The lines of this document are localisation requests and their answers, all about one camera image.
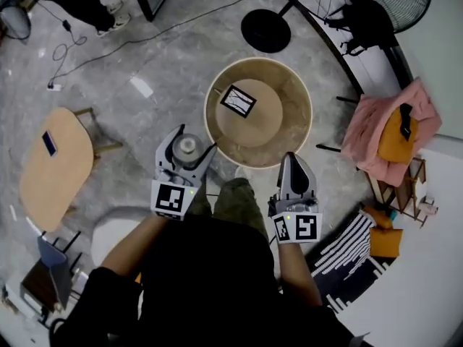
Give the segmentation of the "round beige basket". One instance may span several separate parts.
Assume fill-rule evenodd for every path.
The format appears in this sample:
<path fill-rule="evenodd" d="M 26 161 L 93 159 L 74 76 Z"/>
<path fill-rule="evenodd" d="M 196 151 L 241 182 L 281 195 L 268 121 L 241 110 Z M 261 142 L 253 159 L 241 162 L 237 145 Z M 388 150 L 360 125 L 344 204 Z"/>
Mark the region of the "round beige basket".
<path fill-rule="evenodd" d="M 219 103 L 230 85 L 257 100 L 246 119 Z M 208 136 L 225 158 L 239 166 L 265 169 L 304 145 L 313 107 L 307 86 L 293 69 L 274 59 L 248 57 L 217 74 L 203 115 Z"/>

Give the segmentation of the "dark grey chair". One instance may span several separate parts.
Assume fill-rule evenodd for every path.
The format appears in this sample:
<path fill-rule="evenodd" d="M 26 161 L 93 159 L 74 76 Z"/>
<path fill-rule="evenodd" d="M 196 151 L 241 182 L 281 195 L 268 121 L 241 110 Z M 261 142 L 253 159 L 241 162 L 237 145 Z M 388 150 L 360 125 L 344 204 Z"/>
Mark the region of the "dark grey chair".
<path fill-rule="evenodd" d="M 20 283 L 20 297 L 43 319 L 66 309 L 71 297 L 80 297 L 73 285 L 77 275 L 74 268 L 82 256 L 78 254 L 74 262 L 70 262 L 67 255 L 68 250 L 79 238 L 80 231 L 63 249 L 56 246 L 57 240 L 47 241 L 45 234 L 43 232 L 37 238 L 39 260 Z"/>

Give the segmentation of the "wooden rack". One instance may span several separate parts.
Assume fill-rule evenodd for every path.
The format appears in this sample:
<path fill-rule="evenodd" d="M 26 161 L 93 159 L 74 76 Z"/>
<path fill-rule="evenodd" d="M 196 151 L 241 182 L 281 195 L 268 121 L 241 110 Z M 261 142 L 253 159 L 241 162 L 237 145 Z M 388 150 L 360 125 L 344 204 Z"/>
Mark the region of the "wooden rack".
<path fill-rule="evenodd" d="M 426 161 L 413 158 L 398 187 L 365 174 L 372 189 L 375 206 L 390 213 L 396 211 L 412 218 L 423 227 L 429 216 L 438 213 L 433 197 L 428 196 Z"/>

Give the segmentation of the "white grey bean bag chair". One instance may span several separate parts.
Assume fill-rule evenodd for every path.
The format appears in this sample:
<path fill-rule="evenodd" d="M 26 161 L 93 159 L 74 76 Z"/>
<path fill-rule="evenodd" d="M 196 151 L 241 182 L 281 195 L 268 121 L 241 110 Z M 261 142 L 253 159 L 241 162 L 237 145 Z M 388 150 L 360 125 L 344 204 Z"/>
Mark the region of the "white grey bean bag chair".
<path fill-rule="evenodd" d="M 108 253 L 149 215 L 146 207 L 116 207 L 103 215 L 93 229 L 93 264 L 99 267 Z"/>

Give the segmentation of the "white sofa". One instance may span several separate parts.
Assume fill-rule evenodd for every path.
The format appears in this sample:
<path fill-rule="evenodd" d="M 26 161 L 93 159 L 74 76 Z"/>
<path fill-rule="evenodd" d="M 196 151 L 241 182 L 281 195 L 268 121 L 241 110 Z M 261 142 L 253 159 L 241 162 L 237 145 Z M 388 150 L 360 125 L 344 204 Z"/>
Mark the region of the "white sofa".
<path fill-rule="evenodd" d="M 399 257 L 338 315 L 375 347 L 443 347 L 463 323 L 463 140 L 438 135 L 420 155 L 437 214 L 397 216 Z"/>

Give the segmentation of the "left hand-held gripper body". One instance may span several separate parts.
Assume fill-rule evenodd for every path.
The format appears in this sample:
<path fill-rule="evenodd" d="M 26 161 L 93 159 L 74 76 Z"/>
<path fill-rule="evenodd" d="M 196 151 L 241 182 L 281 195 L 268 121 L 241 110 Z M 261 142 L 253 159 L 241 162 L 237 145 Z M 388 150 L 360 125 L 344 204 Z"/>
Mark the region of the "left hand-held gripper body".
<path fill-rule="evenodd" d="M 203 170 L 158 167 L 151 182 L 150 209 L 159 216 L 184 220 L 202 182 Z"/>

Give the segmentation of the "black picture frame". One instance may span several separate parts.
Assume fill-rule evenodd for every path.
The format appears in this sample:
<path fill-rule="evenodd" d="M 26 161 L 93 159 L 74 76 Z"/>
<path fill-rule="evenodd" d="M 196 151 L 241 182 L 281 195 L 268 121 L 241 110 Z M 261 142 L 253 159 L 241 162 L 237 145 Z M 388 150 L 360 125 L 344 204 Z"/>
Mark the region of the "black picture frame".
<path fill-rule="evenodd" d="M 235 85 L 230 85 L 219 103 L 246 119 L 257 100 Z"/>

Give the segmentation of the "person's black shirt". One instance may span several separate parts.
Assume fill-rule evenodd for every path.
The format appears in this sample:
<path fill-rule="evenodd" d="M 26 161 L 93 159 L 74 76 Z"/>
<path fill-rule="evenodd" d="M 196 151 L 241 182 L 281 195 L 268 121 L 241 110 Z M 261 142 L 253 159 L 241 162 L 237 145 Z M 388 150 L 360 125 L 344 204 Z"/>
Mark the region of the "person's black shirt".
<path fill-rule="evenodd" d="M 361 347 L 332 309 L 285 297 L 273 266 L 254 228 L 170 220 L 135 280 L 90 273 L 51 347 Z"/>

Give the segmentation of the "person's left forearm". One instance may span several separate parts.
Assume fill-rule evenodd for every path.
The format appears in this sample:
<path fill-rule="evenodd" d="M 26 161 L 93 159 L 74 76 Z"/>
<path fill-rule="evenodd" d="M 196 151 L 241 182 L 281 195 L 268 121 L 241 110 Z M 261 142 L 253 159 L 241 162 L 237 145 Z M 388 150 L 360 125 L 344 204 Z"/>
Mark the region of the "person's left forearm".
<path fill-rule="evenodd" d="M 168 218 L 147 216 L 108 253 L 101 267 L 135 280 L 145 256 L 168 223 Z"/>

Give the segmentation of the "black backpack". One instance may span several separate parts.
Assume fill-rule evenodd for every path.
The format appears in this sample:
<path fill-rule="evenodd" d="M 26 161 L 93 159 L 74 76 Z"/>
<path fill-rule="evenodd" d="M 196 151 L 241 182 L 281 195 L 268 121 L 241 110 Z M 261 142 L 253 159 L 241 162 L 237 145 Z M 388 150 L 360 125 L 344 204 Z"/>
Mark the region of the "black backpack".
<path fill-rule="evenodd" d="M 373 0 L 345 4 L 323 21 L 330 28 L 347 28 L 351 33 L 352 38 L 340 45 L 341 48 L 346 46 L 343 56 L 359 56 L 374 46 L 383 50 L 398 45 L 391 19 L 386 10 Z"/>

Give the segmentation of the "oval wooden table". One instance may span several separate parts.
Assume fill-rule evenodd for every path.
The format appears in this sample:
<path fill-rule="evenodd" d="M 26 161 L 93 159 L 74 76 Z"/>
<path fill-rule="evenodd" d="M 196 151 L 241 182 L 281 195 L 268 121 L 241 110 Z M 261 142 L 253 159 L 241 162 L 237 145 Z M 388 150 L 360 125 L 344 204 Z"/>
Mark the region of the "oval wooden table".
<path fill-rule="evenodd" d="M 72 211 L 72 201 L 91 174 L 101 154 L 119 149 L 115 141 L 103 147 L 94 147 L 90 134 L 79 117 L 93 109 L 71 111 L 55 108 L 42 123 L 20 179 L 20 199 L 27 216 L 46 232 L 55 231 L 63 217 Z M 57 147 L 51 157 L 43 144 L 42 134 L 49 131 Z"/>

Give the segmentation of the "person's olive trousers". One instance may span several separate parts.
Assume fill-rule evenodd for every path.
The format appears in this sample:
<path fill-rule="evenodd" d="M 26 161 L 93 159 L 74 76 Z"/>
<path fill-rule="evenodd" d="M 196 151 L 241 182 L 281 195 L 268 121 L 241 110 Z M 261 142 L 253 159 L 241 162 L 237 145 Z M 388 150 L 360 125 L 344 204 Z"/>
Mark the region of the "person's olive trousers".
<path fill-rule="evenodd" d="M 260 232 L 268 241 L 263 215 L 255 199 L 254 190 L 246 178 L 226 181 L 220 188 L 213 209 L 207 199 L 206 182 L 203 179 L 187 214 L 243 224 Z"/>

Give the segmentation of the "pink blanket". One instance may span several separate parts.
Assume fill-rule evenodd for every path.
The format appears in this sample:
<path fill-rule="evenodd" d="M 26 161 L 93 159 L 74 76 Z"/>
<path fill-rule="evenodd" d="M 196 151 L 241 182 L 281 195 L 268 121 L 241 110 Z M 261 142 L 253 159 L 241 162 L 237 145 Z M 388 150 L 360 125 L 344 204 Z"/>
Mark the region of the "pink blanket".
<path fill-rule="evenodd" d="M 378 157 L 378 144 L 391 114 L 402 105 L 411 107 L 410 116 L 418 121 L 418 133 L 413 147 L 416 156 L 437 134 L 441 117 L 432 104 L 425 86 L 416 78 L 398 95 L 376 98 L 362 95 L 347 127 L 341 154 L 374 179 L 398 187 L 410 164 L 392 163 Z"/>

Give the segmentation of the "person's right forearm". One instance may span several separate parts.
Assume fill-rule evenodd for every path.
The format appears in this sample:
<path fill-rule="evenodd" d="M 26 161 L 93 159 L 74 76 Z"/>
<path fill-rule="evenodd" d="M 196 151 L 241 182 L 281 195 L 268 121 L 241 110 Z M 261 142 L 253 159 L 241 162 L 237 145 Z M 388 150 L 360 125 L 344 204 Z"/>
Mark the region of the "person's right forearm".
<path fill-rule="evenodd" d="M 323 305 L 305 256 L 298 243 L 279 244 L 279 265 L 285 297 L 307 307 Z"/>

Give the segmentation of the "smartphone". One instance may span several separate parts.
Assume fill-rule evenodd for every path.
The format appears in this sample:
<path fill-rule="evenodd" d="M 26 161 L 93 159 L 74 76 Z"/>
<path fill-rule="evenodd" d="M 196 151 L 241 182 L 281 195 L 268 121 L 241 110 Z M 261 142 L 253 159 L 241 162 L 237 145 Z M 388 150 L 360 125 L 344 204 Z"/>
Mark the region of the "smartphone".
<path fill-rule="evenodd" d="M 55 154 L 57 154 L 57 147 L 56 147 L 56 145 L 55 145 L 49 131 L 45 131 L 42 134 L 42 140 L 43 140 L 43 144 L 46 147 L 46 150 L 48 151 L 48 154 L 51 157 L 54 157 Z"/>

